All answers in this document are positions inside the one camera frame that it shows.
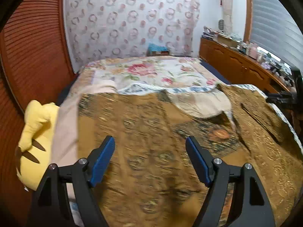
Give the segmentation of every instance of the metal screw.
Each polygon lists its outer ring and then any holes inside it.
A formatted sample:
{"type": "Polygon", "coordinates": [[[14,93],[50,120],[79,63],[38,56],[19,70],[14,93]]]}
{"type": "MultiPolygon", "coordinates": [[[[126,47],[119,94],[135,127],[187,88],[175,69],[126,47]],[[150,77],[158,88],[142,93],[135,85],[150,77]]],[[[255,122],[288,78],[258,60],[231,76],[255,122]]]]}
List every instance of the metal screw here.
{"type": "Polygon", "coordinates": [[[86,164],[86,162],[87,162],[87,159],[86,159],[86,158],[81,158],[81,159],[79,160],[79,163],[80,163],[81,165],[86,164]]]}
{"type": "Polygon", "coordinates": [[[246,169],[250,170],[252,168],[252,165],[250,163],[245,164],[246,169]]]}
{"type": "Polygon", "coordinates": [[[50,170],[53,170],[53,169],[55,169],[56,168],[56,164],[50,164],[49,166],[48,166],[48,168],[50,169],[50,170]]]}
{"type": "Polygon", "coordinates": [[[220,165],[222,163],[222,160],[220,158],[214,159],[215,164],[220,165]]]}

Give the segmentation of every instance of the wooden cabinet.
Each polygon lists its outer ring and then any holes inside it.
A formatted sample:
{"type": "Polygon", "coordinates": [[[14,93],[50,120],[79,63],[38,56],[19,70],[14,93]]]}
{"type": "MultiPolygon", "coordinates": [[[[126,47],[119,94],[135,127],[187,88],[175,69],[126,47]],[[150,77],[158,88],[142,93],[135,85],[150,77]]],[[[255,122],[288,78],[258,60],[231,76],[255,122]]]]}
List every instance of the wooden cabinet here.
{"type": "Polygon", "coordinates": [[[247,55],[207,39],[201,39],[200,57],[216,68],[232,84],[252,84],[263,91],[289,91],[287,87],[247,55]]]}

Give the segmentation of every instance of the wallpaper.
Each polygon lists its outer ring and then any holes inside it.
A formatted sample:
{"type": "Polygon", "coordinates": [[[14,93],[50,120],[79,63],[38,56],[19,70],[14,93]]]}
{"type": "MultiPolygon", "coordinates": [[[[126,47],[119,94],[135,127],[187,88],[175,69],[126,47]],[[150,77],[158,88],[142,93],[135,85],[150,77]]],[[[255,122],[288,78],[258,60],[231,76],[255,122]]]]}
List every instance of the wallpaper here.
{"type": "Polygon", "coordinates": [[[149,42],[189,55],[199,0],[65,0],[71,56],[94,60],[145,56],[149,42]]]}

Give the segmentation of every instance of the blue gripper pad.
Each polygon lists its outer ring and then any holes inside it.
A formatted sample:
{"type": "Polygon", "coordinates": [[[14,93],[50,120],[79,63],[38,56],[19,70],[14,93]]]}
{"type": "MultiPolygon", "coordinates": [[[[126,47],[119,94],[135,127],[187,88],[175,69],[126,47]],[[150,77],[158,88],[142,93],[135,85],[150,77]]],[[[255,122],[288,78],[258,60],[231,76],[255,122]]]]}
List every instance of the blue gripper pad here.
{"type": "MultiPolygon", "coordinates": [[[[101,149],[102,151],[97,157],[96,162],[91,169],[91,179],[89,182],[92,187],[95,187],[97,183],[101,182],[107,166],[109,165],[109,161],[115,151],[114,138],[112,136],[107,136],[101,144],[100,148],[97,149],[101,149]]],[[[92,153],[88,156],[87,160],[90,160],[91,157],[94,157],[92,153]]]]}
{"type": "Polygon", "coordinates": [[[196,174],[197,174],[200,182],[204,183],[206,187],[209,187],[212,182],[212,180],[209,176],[209,169],[195,144],[197,146],[200,146],[199,143],[196,141],[196,139],[194,137],[190,136],[186,139],[185,148],[186,148],[188,157],[194,167],[194,170],[196,171],[196,174]]]}

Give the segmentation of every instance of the box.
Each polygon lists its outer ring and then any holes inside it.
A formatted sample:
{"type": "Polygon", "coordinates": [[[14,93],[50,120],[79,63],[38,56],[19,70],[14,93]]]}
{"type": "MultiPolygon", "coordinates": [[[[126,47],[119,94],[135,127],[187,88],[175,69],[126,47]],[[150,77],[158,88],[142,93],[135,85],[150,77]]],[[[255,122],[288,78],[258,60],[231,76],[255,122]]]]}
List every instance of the box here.
{"type": "Polygon", "coordinates": [[[169,51],[152,51],[151,56],[169,55],[169,51]]]}
{"type": "Polygon", "coordinates": [[[237,46],[239,45],[239,42],[236,42],[228,37],[221,36],[220,34],[218,34],[218,43],[226,45],[229,48],[237,48],[237,46]]]}

